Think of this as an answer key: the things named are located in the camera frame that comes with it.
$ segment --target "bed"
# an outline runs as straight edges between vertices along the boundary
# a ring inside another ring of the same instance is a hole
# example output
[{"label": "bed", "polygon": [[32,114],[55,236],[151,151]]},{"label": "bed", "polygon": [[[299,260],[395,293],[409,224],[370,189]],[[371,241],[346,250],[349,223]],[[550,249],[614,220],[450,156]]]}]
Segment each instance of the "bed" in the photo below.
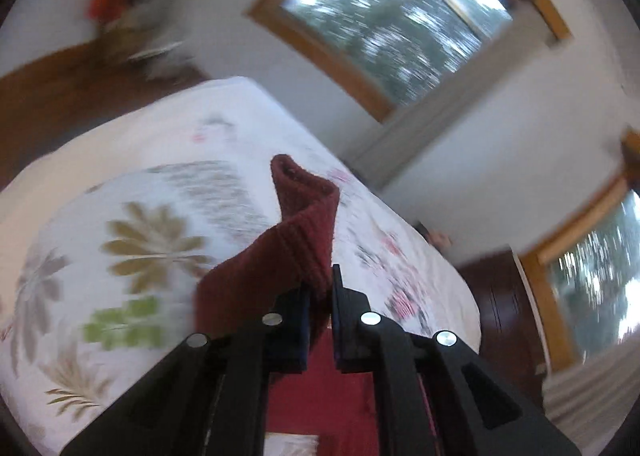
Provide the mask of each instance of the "bed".
[{"label": "bed", "polygon": [[[332,257],[346,287],[407,331],[449,329],[478,351],[478,307],[455,269],[255,82],[210,81],[81,135],[0,194],[0,393],[41,454],[191,333],[198,274],[280,220],[278,153],[339,186]],[[179,243],[168,271],[122,248],[141,227]]]}]

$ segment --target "wall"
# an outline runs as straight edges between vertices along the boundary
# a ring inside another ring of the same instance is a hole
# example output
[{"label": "wall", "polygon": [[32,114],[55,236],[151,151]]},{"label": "wall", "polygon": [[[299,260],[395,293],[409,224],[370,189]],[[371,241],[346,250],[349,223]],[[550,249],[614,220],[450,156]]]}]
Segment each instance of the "wall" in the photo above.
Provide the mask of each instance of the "wall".
[{"label": "wall", "polygon": [[[245,18],[251,1],[182,0],[181,25],[196,62],[212,77],[254,77],[340,155],[377,124],[312,64]],[[506,243],[516,250],[531,245],[615,170],[623,126],[640,126],[638,99],[621,86],[634,78],[632,63],[612,38],[616,27],[595,9],[602,0],[553,2],[574,39],[513,72],[383,191],[409,221],[452,235],[452,261]],[[18,0],[0,29],[0,74],[89,39],[87,3]],[[606,10],[624,20],[620,3],[609,0]]]}]

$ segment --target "wooden floor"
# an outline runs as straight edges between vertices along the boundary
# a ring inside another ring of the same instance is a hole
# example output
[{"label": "wooden floor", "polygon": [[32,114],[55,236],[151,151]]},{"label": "wooden floor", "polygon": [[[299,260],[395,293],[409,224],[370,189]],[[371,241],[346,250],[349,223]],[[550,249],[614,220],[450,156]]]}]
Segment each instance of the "wooden floor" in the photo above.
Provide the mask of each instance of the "wooden floor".
[{"label": "wooden floor", "polygon": [[102,123],[206,80],[148,81],[139,67],[104,66],[93,43],[67,48],[0,78],[0,189],[28,163]]}]

